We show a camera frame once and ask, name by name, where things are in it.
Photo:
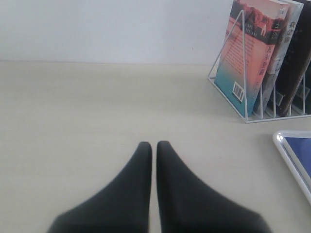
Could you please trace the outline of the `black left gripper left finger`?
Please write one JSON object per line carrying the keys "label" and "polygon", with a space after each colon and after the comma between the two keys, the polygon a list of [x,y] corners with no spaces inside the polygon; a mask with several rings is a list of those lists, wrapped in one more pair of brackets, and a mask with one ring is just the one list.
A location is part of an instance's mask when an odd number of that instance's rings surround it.
{"label": "black left gripper left finger", "polygon": [[121,172],[100,192],[59,215],[50,233],[147,233],[152,147],[140,142]]}

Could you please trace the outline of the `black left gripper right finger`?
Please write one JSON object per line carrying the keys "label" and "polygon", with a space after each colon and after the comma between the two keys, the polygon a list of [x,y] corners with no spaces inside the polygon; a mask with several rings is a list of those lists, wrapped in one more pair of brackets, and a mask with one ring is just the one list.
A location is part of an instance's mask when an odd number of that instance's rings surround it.
{"label": "black left gripper right finger", "polygon": [[156,148],[156,186],[163,233],[266,233],[264,218],[199,179],[168,141]]}

